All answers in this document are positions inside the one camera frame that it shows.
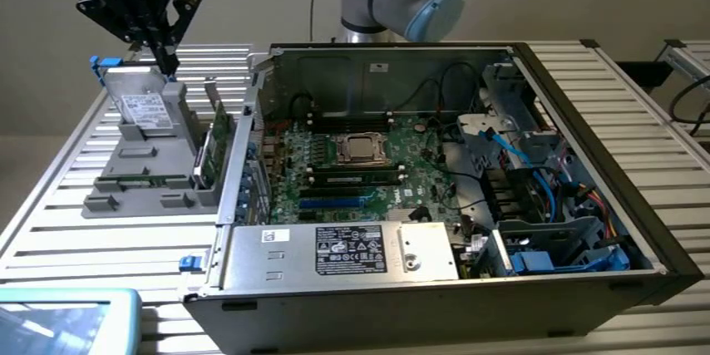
blue latch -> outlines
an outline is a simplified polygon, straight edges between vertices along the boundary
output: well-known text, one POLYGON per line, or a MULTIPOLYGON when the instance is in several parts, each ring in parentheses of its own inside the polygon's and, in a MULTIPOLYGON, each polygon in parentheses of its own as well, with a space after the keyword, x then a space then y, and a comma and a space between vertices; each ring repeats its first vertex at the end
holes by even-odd
POLYGON ((545 251, 528 251, 509 256, 512 269, 517 274, 539 274, 555 272, 555 266, 545 251))
POLYGON ((109 67, 118 67, 122 64, 122 59, 118 57, 109 57, 104 58, 101 62, 98 63, 100 67, 109 68, 109 67))
POLYGON ((101 72, 98 71, 98 56, 92 56, 88 62, 90 62, 90 71, 93 71, 96 78, 98 78, 98 83, 101 84, 101 87, 105 87, 106 83, 104 82, 101 72))
POLYGON ((200 272, 201 271, 201 257, 188 255, 180 258, 180 272, 200 272))

wire bundle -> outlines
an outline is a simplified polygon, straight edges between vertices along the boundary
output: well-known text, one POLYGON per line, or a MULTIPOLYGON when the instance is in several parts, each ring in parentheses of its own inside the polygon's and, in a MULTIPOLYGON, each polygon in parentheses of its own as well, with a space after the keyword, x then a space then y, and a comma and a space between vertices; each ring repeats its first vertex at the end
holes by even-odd
POLYGON ((413 100, 413 98, 417 96, 419 92, 425 88, 427 84, 432 84, 433 87, 436 88, 436 92, 437 92, 437 104, 436 104, 436 111, 440 112, 444 107, 445 107, 445 104, 444 104, 444 83, 445 83, 445 77, 448 76, 449 74, 449 71, 455 68, 455 67, 465 67, 468 70, 469 70, 469 73, 471 73, 471 76, 472 76, 472 83, 473 83, 473 91, 472 91, 472 97, 471 97, 471 101, 469 101, 469 110, 473 110, 475 106, 476 106, 476 96, 477 96, 477 80, 480 79, 480 74, 479 72, 476 71, 476 68, 468 63, 468 62, 452 62, 444 69, 443 69, 443 72, 441 72, 441 76, 439 79, 433 78, 433 77, 428 77, 425 78, 417 85, 417 88, 413 90, 413 92, 410 93, 409 97, 406 97, 406 99, 398 103, 397 106, 394 106, 390 110, 392 111, 398 111, 404 108, 404 106, 406 106, 410 101, 413 100))
MULTIPOLYGON (((533 166, 529 163, 529 158, 527 155, 519 151, 504 139, 500 135, 493 135, 492 140, 496 141, 496 143, 505 149, 509 153, 515 154, 520 160, 523 161, 524 165, 532 169, 533 166)), ((541 189, 544 190, 544 194, 547 195, 547 201, 549 204, 549 223, 555 223, 555 217, 556 217, 556 201, 555 196, 552 195, 552 189, 549 189, 549 185, 544 178, 541 177, 540 173, 537 171, 532 172, 532 177, 535 178, 536 182, 540 184, 541 189)))
POLYGON ((611 224, 611 216, 608 214, 608 208, 603 204, 601 197, 599 196, 599 193, 596 193, 596 190, 588 190, 587 186, 583 185, 581 183, 579 184, 579 188, 581 190, 587 191, 587 198, 591 200, 592 203, 596 204, 596 206, 599 207, 599 210, 601 211, 603 223, 605 225, 605 228, 604 228, 604 239, 608 239, 609 237, 616 237, 617 234, 616 234, 616 230, 613 228, 613 225, 611 224))

metal frame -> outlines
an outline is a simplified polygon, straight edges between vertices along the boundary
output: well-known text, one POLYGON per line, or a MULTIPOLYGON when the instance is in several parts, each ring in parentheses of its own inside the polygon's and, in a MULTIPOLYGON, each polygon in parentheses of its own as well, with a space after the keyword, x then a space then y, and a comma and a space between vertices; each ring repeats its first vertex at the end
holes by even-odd
MULTIPOLYGON (((481 340, 580 335, 632 305, 661 303, 700 279, 700 271, 693 261, 623 174, 621 168, 604 149, 527 44, 515 42, 424 45, 419 43, 349 44, 345 46, 282 44, 273 45, 272 48, 277 49, 278 54, 274 56, 273 64, 281 64, 282 69, 285 69, 285 61, 280 62, 280 57, 286 58, 293 64, 298 63, 301 56, 317 59, 346 57, 348 60, 353 59, 358 65, 370 60, 377 60, 377 62, 388 62, 390 59, 409 60, 408 57, 419 58, 423 53, 431 59, 465 57, 468 60, 477 53, 467 54, 467 52, 497 51, 500 54, 496 62, 511 60, 527 75, 540 103, 557 129, 564 130, 568 143, 584 161, 589 174, 596 178, 595 183, 611 201, 615 213, 624 222, 640 251, 648 257, 652 269, 419 283, 386 280, 372 284, 366 283, 370 279, 356 281, 348 279, 340 284, 328 285, 318 285, 316 282, 305 286, 288 285, 285 282, 269 284, 265 281, 261 284, 234 286, 228 284, 229 280, 218 281, 217 287, 210 284, 210 288, 201 290, 198 296, 186 295, 185 307, 225 352, 260 353, 273 348, 285 352, 310 351, 336 349, 336 346, 352 348, 356 346, 346 343, 353 337, 358 337, 369 344, 376 343, 377 338, 385 338, 389 344, 412 345, 420 343, 421 340, 447 342, 463 338, 481 340), (497 297, 496 294, 500 292, 505 295, 497 297), (553 295, 540 297, 541 292, 553 293, 553 295), (577 297, 571 298, 561 294, 569 292, 583 296, 584 305, 579 304, 577 297), (392 307, 393 303, 401 302, 397 296, 406 298, 410 303, 416 304, 416 307, 392 307), (468 301, 468 298, 476 298, 477 301, 468 301), (338 303, 338 311, 332 313, 336 303, 338 303), (572 307, 576 307, 575 318, 569 317, 568 312, 572 307), (503 316, 512 313, 516 314, 515 318, 503 316), (473 314, 488 314, 487 322, 469 321, 467 323, 465 321, 473 314), (392 323, 368 325, 368 318, 390 320, 392 323), (445 318, 449 324, 447 333, 441 334, 436 329, 429 329, 417 318, 425 320, 445 318), (344 320, 360 326, 357 333, 333 328, 344 320), (226 326, 237 325, 238 331, 226 328, 226 326), (308 332, 314 331, 321 332, 317 339, 308 335, 308 332)), ((317 75, 314 71, 308 71, 300 64, 298 66, 297 73, 301 76, 317 75)), ((358 69, 350 69, 357 70, 353 75, 336 78, 358 81, 358 69)), ((409 78, 420 81, 420 76, 409 76, 409 78)), ((284 81, 276 81, 276 86, 285 91, 281 86, 290 85, 294 82, 294 76, 284 75, 278 76, 278 79, 284 81)), ((232 158, 232 165, 244 158, 242 155, 237 156, 240 158, 232 158)), ((233 213, 230 204, 225 212, 233 213)), ((278 228, 300 229, 298 226, 288 225, 280 225, 278 228)), ((233 227, 233 244, 229 247, 237 245, 240 235, 249 229, 249 227, 233 227)), ((298 247, 297 254, 308 251, 309 248, 306 244, 304 248, 298 247)), ((293 273, 293 265, 288 261, 265 261, 268 265, 264 265, 258 255, 253 254, 244 258, 236 255, 240 249, 234 247, 232 251, 234 256, 226 257, 226 262, 221 258, 216 264, 220 277, 234 274, 240 276, 240 279, 248 280, 246 276, 252 279, 260 276, 258 271, 265 273, 268 270, 280 270, 282 271, 278 272, 280 274, 293 273)), ((296 256, 293 251, 285 251, 286 259, 296 256)))
MULTIPOLYGON (((692 261, 710 275, 710 174, 703 171, 695 155, 675 140, 656 115, 636 101, 633 90, 640 88, 621 79, 613 64, 593 49, 569 41, 528 44, 692 261)), ((206 111, 200 106, 206 104, 200 86, 204 77, 212 74, 218 77, 218 89, 229 111, 238 112, 248 82, 248 48, 248 45, 180 47, 182 68, 177 76, 188 84, 188 103, 198 113, 206 111)), ((76 187, 89 182, 90 174, 101 168, 105 162, 101 157, 110 152, 116 138, 112 124, 117 116, 101 100, 94 106, 98 110, 92 108, 82 118, 82 124, 31 191, 33 196, 1 236, 0 279, 10 287, 133 287, 142 300, 140 352, 220 353, 174 295, 174 288, 198 286, 204 282, 204 274, 180 276, 176 273, 176 259, 213 244, 216 215, 161 220, 100 219, 96 222, 77 215, 76 207, 81 203, 77 200, 82 195, 74 194, 76 187), (35 252, 39 249, 53 249, 54 253, 35 252), (22 251, 22 256, 15 256, 17 250, 22 251)), ((457 344, 404 351, 414 355, 605 351, 623 355, 695 355, 705 353, 710 346, 707 326, 710 283, 704 280, 659 307, 629 309, 584 338, 457 344)))
MULTIPOLYGON (((703 56, 710 51, 710 42, 707 41, 665 41, 665 46, 660 51, 655 61, 665 62, 675 71, 681 73, 691 81, 697 81, 710 75, 710 56, 703 56)), ((710 91, 710 83, 701 85, 710 91)), ((676 123, 677 127, 689 131, 692 126, 689 124, 676 123)), ((710 123, 701 124, 703 131, 710 130, 710 123)))

green motherboard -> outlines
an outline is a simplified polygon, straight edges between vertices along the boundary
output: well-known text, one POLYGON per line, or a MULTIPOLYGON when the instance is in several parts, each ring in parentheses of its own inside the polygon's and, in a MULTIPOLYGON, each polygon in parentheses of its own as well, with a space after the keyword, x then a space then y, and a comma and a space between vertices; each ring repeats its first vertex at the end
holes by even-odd
MULTIPOLYGON (((398 176, 402 179, 398 184, 361 187, 357 206, 304 209, 300 201, 301 190, 310 187, 306 178, 308 168, 316 166, 326 168, 341 164, 338 140, 342 135, 312 133, 302 122, 292 123, 282 131, 269 130, 264 151, 272 183, 269 223, 406 220, 408 213, 420 206, 427 207, 433 221, 456 222, 459 211, 447 208, 439 202, 441 200, 451 208, 456 206, 455 199, 445 196, 441 198, 440 195, 449 187, 451 178, 432 167, 420 154, 427 146, 431 132, 432 128, 425 128, 425 119, 414 116, 396 117, 389 131, 372 135, 378 138, 378 149, 382 150, 385 158, 373 162, 401 165, 398 176)), ((357 156, 353 148, 349 156, 357 156)))

